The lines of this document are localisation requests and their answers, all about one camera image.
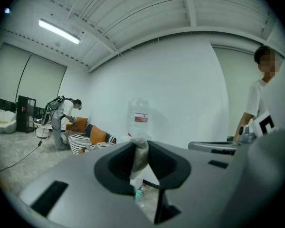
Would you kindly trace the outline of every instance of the person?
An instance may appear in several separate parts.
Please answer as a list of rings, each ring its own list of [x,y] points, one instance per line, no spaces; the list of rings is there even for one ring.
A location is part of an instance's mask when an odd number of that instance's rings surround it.
[[[237,131],[233,139],[234,144],[236,144],[238,140],[240,127],[247,125],[251,119],[256,119],[266,111],[266,107],[260,94],[266,84],[276,75],[276,72],[279,71],[280,67],[279,63],[276,61],[275,51],[268,46],[259,47],[255,52],[254,60],[264,76],[262,79],[254,82],[250,87],[246,109],[237,126]]]
[[[56,110],[53,110],[51,114],[51,125],[53,128],[53,137],[55,146],[58,150],[66,149],[61,137],[61,119],[67,118],[72,124],[74,120],[72,119],[71,113],[73,109],[81,109],[81,101],[66,98]]]

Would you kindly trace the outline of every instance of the ceiling light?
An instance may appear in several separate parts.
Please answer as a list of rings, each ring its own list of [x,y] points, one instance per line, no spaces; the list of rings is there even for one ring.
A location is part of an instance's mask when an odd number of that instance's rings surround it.
[[[75,44],[78,44],[80,42],[80,38],[78,38],[78,37],[76,37],[76,36],[66,32],[65,30],[57,27],[54,24],[51,24],[51,23],[45,21],[44,19],[40,19],[39,20],[39,25],[41,27],[45,28],[45,29],[48,29],[48,30],[50,30],[50,31],[52,31],[52,32],[54,32],[54,33],[56,33],[56,34],[58,34],[58,35],[60,35],[60,36],[62,36],[64,38],[66,38],[66,39],[68,39],[68,40],[70,40],[72,42],[74,42]]]

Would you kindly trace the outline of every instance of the floor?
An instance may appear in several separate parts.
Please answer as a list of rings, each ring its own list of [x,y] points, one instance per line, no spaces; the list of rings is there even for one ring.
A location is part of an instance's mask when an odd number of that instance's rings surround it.
[[[40,138],[33,133],[0,134],[0,170],[20,161],[34,150]],[[18,195],[21,190],[35,178],[43,174],[67,157],[72,156],[71,150],[56,151],[53,137],[42,140],[42,145],[20,163],[0,171],[0,181],[5,189]],[[146,187],[141,202],[138,203],[148,219],[153,222],[157,207],[158,190]]]

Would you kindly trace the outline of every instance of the orange cushion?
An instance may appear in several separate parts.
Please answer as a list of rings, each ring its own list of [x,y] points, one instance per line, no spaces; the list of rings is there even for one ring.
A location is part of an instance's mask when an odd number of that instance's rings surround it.
[[[85,133],[86,123],[87,123],[87,118],[77,117],[76,118],[77,132]]]
[[[98,127],[93,125],[91,130],[90,141],[92,144],[98,144],[101,142],[105,142],[106,132],[100,130]]]

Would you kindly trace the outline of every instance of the black cable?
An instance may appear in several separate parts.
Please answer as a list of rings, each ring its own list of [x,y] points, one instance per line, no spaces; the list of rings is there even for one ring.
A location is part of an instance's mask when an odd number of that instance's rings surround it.
[[[32,154],[36,149],[38,149],[38,148],[40,147],[41,143],[42,143],[42,141],[40,140],[40,142],[39,142],[37,148],[35,148],[32,152],[30,152],[27,156],[25,156],[24,158],[22,158],[22,159],[21,159],[20,161],[18,161],[17,163],[15,163],[15,164],[13,164],[13,165],[11,165],[11,166],[5,167],[4,169],[0,170],[0,172],[6,170],[6,169],[8,169],[8,168],[11,168],[11,167],[17,165],[18,163],[20,163],[21,161],[23,161],[23,160],[24,160],[25,158],[27,158],[30,154]]]

